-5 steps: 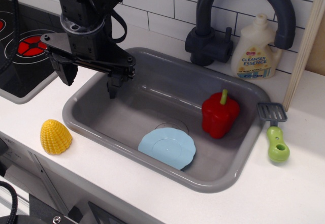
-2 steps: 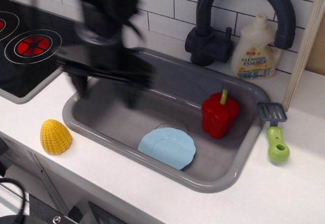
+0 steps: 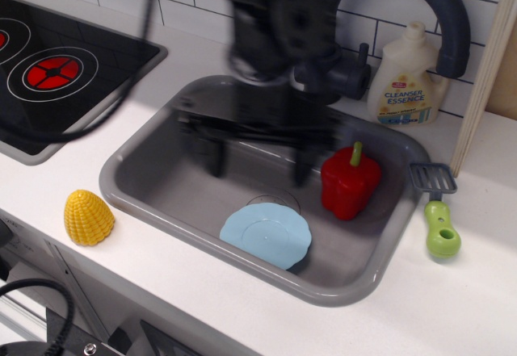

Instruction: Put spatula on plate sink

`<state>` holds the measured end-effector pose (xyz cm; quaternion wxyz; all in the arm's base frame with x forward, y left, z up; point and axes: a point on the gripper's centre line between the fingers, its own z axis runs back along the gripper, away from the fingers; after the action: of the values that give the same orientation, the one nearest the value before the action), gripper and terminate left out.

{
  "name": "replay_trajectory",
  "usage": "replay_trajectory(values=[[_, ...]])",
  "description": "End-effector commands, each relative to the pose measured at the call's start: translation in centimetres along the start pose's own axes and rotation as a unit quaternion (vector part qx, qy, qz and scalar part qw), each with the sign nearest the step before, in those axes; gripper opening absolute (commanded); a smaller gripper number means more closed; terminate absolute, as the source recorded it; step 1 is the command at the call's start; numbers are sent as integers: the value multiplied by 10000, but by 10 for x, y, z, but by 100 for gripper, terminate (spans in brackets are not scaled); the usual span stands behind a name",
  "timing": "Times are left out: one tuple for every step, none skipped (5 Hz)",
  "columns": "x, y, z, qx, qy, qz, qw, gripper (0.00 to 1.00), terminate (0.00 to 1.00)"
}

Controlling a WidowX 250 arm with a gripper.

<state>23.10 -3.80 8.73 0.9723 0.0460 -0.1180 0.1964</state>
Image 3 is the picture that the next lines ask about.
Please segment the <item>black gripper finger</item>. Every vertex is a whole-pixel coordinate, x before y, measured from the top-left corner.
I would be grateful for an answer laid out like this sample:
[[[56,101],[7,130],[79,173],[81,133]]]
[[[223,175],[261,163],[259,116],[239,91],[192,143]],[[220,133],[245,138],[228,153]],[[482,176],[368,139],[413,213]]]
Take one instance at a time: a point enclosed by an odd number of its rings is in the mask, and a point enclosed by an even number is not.
[[[209,139],[206,146],[206,168],[208,172],[216,178],[224,174],[226,143],[224,140]]]
[[[292,179],[296,186],[303,186],[313,166],[312,154],[308,148],[299,148],[295,149],[293,156]]]

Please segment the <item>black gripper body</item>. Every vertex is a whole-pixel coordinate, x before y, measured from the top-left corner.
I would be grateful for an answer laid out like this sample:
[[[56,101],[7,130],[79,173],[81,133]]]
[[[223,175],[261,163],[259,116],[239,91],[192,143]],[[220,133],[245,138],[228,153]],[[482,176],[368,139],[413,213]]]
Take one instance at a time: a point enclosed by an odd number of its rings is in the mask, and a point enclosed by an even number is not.
[[[261,88],[237,81],[199,81],[180,94],[179,118],[201,135],[294,149],[329,149],[337,116],[291,86]]]

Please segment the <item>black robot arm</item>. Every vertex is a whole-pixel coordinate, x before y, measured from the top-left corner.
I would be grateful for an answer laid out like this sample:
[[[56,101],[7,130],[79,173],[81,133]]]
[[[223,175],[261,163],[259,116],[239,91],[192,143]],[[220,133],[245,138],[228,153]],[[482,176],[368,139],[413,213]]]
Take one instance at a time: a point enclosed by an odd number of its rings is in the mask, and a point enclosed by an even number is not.
[[[334,139],[328,105],[334,95],[318,63],[337,48],[332,0],[228,0],[232,79],[220,93],[179,108],[178,119],[200,141],[214,176],[225,168],[228,140],[289,147],[293,180],[303,185]]]

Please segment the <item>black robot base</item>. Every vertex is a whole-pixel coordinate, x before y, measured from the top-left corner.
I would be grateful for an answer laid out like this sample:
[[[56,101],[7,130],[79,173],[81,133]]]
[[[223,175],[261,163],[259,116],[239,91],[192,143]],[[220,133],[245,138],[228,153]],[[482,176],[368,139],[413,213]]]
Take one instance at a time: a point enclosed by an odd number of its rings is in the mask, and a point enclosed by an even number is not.
[[[46,341],[16,341],[1,345],[2,355],[135,355],[127,333],[117,329],[107,341],[93,337],[74,324],[75,305],[71,293],[58,282],[49,279],[23,279],[1,287],[1,295],[28,288],[47,287],[59,293],[65,301],[65,315],[47,310]]]

